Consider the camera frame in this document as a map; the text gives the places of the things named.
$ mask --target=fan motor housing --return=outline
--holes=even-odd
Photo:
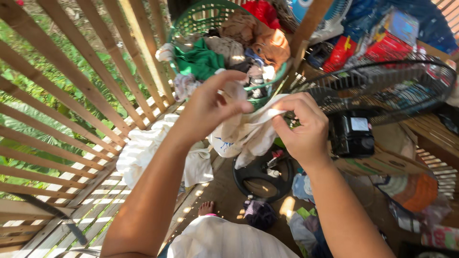
[[[366,110],[347,110],[329,116],[333,154],[342,158],[370,157],[375,152],[375,138]]]

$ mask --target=bare foot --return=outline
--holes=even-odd
[[[203,202],[199,207],[198,217],[213,213],[213,202]]]

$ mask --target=person's right hand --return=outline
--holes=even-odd
[[[293,111],[300,120],[300,126],[290,129],[278,115],[273,118],[273,126],[290,155],[307,173],[332,163],[327,150],[328,118],[309,93],[283,97],[273,108]]]

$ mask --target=green fabric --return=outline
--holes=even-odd
[[[306,219],[307,217],[309,216],[316,216],[317,217],[317,213],[316,213],[316,210],[315,208],[312,208],[310,211],[307,211],[305,208],[301,207],[297,210],[297,213],[303,218],[303,219]]]
[[[196,80],[207,80],[219,68],[225,68],[223,55],[208,49],[204,38],[196,41],[193,50],[186,53],[175,47],[175,56],[180,73],[192,73]]]

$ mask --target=white skirt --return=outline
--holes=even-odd
[[[193,220],[169,246],[168,258],[298,258],[274,236],[217,216]]]

